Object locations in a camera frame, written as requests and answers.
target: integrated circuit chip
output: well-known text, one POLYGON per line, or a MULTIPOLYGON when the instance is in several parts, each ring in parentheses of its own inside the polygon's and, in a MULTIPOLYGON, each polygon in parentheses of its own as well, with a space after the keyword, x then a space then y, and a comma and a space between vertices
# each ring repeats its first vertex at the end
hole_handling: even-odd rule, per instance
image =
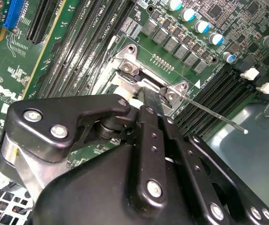
POLYGON ((157 23, 151 19, 145 24, 145 27, 142 29, 142 32, 148 37, 153 33, 154 29, 157 27, 157 23))
POLYGON ((176 28, 175 28, 175 31, 173 32, 173 35, 174 35, 175 37, 178 37, 178 35, 179 35, 181 32, 182 32, 181 28, 176 27, 176 28))
POLYGON ((160 17, 161 13, 158 10, 155 10, 154 13, 152 14, 151 18, 153 20, 157 20, 160 17))
POLYGON ((181 45, 179 47, 179 49, 176 51, 176 53, 174 54, 174 56, 178 59, 183 59, 183 57, 185 57, 186 53, 188 52, 188 48, 185 45, 181 45))
POLYGON ((248 50, 252 53, 256 52, 258 49, 258 46, 256 43, 252 43, 249 47, 248 47, 248 50))
POLYGON ((184 61, 184 63, 188 65, 189 67, 191 67, 197 61, 197 59, 198 57, 194 53, 191 52, 190 55, 184 61))
POLYGON ((160 28, 157 34, 153 37, 153 40, 160 45, 166 39, 167 36, 168 32, 165 31, 163 28, 160 28))
POLYGON ((216 18, 219 16, 219 14, 222 12, 222 9, 218 6, 218 5, 215 5, 210 11, 209 11, 209 14, 216 18))
POLYGON ((182 43, 187 45, 191 40, 192 40, 192 38, 190 36, 186 36, 185 39, 183 39, 182 43))
POLYGON ((204 53, 202 54, 201 57, 202 57, 204 60, 206 60, 206 59, 208 58, 208 56, 209 56, 209 52, 206 51, 206 52, 204 52, 204 53))
POLYGON ((259 8, 258 4, 255 1, 253 1, 251 5, 247 8, 247 10, 249 13, 253 15, 254 13, 257 12, 258 8, 259 8))
POLYGON ((169 41, 164 45, 164 49, 171 53, 176 48, 178 43, 179 42, 175 37, 171 37, 169 41))
POLYGON ((239 38, 238 38, 237 41, 238 41, 239 43, 241 43, 241 42, 244 41, 244 40, 245 40, 245 36, 241 34, 241 36, 239 36, 239 38))
POLYGON ((166 19, 166 21, 165 21, 164 24, 163 24, 163 27, 164 27, 165 29, 168 29, 168 27, 170 26, 171 23, 172 23, 171 20, 166 19))
POLYGON ((198 74, 202 73, 202 71, 206 68, 206 63, 204 61, 201 61, 198 63, 198 65, 195 67, 194 71, 198 74))
POLYGON ((228 50, 234 54, 239 50, 239 44, 236 42, 233 42, 232 45, 228 48, 228 50))
POLYGON ((198 44, 198 43, 196 43, 196 44, 194 45, 194 47, 192 48, 192 50, 193 50, 194 52, 197 52, 198 49, 199 49, 200 47, 201 47, 201 45, 198 44))

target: screw hole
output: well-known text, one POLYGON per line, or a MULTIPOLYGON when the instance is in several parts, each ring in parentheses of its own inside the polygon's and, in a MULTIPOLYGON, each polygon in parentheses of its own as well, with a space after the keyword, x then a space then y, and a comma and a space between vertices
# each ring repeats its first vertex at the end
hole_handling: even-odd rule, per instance
POLYGON ((155 153, 155 152, 157 152, 157 148, 155 146, 152 146, 151 151, 153 151, 155 153))
POLYGON ((135 52, 135 48, 133 48, 132 46, 130 46, 128 48, 128 52, 131 53, 131 54, 133 54, 135 52))
POLYGON ((134 132, 134 129, 132 127, 129 127, 126 129, 126 134, 131 135, 134 132))
POLYGON ((149 11, 149 12, 152 12, 152 11, 153 11, 153 7, 152 7, 152 6, 149 6, 149 7, 148 7, 148 11, 149 11))
POLYGON ((200 167, 199 167, 199 166, 195 166, 195 170, 196 170, 197 172, 200 172, 200 167))

